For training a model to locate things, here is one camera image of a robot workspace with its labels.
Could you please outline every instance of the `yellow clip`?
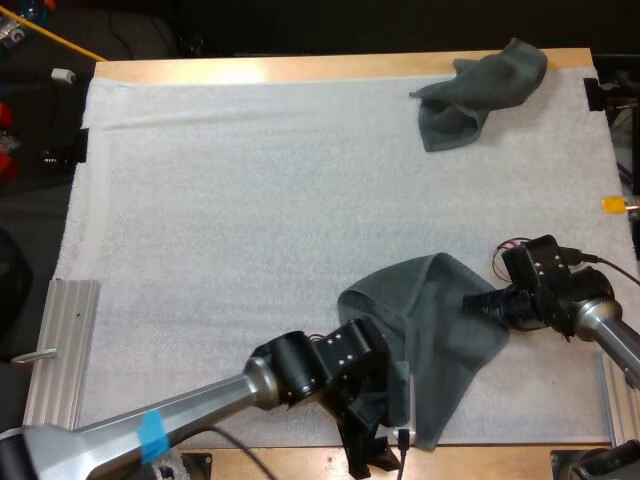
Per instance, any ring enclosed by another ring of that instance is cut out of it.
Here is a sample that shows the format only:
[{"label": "yellow clip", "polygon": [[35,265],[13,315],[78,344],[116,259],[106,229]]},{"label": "yellow clip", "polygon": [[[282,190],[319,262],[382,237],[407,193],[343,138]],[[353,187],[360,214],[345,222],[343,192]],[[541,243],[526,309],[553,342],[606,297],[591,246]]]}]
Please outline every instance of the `yellow clip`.
[{"label": "yellow clip", "polygon": [[602,209],[604,213],[624,213],[627,211],[624,197],[604,197]]}]

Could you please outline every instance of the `table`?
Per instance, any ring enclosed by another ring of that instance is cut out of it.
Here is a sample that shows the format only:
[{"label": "table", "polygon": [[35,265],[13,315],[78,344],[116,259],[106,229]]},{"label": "table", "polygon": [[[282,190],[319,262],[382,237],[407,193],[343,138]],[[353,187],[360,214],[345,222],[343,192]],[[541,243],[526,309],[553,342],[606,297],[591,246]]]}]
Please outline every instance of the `table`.
[{"label": "table", "polygon": [[[403,77],[454,73],[454,58],[479,59],[489,53],[492,52],[104,62],[96,65],[95,75],[149,85],[256,84]],[[548,49],[545,53],[549,58],[550,69],[592,66],[589,49]],[[552,449],[589,449],[599,446],[603,445],[440,446],[433,453],[410,450],[404,478],[550,479],[549,452]],[[240,479],[260,475],[252,462],[239,450],[210,451],[213,454],[213,476],[216,479]],[[256,449],[255,452],[281,480],[351,478],[341,448],[264,448]],[[396,472],[387,474],[372,468],[372,477],[395,478]]]}]

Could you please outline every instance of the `dark gray towel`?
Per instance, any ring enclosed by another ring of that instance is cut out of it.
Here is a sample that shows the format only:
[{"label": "dark gray towel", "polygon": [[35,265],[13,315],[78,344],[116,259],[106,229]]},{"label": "dark gray towel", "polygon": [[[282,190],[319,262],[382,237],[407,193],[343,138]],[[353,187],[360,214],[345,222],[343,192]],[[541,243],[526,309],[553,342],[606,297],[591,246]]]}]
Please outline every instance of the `dark gray towel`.
[{"label": "dark gray towel", "polygon": [[422,99],[418,124],[427,152],[475,142],[491,110],[515,107],[536,89],[547,57],[513,38],[502,52],[481,60],[454,60],[453,80],[427,85],[410,95]]},{"label": "dark gray towel", "polygon": [[[446,253],[380,270],[338,299],[340,323],[367,316],[385,335],[396,374],[414,375],[416,445],[433,449],[474,375],[507,341],[507,330],[462,311],[462,297],[493,290]],[[396,400],[391,416],[406,416]]]}]

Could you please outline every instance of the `white towel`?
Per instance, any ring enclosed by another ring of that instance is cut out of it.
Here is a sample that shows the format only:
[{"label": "white towel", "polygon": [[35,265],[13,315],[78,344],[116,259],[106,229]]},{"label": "white towel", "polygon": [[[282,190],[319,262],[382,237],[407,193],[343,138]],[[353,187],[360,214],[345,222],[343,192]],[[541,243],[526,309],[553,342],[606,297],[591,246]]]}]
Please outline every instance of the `white towel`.
[{"label": "white towel", "polygon": [[[103,282],[81,424],[238,373],[277,335],[338,326],[363,276],[446,251],[495,286],[503,239],[551,233],[635,271],[603,113],[550,71],[462,149],[425,153],[409,92],[442,77],[252,86],[94,79],[57,275]],[[633,284],[602,267],[640,327]],[[597,347],[513,334],[443,443],[604,441]],[[251,446],[339,445],[317,406],[223,423]],[[198,437],[194,446],[217,444]]]}]

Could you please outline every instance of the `blue tape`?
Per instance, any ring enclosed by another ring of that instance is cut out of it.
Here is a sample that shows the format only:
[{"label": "blue tape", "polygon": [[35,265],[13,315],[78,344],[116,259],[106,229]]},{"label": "blue tape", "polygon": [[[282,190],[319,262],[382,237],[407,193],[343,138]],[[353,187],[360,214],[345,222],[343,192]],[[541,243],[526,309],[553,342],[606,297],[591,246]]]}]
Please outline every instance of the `blue tape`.
[{"label": "blue tape", "polygon": [[142,425],[138,427],[137,431],[143,464],[150,463],[153,459],[169,451],[169,439],[164,433],[162,417],[157,410],[144,414]]}]

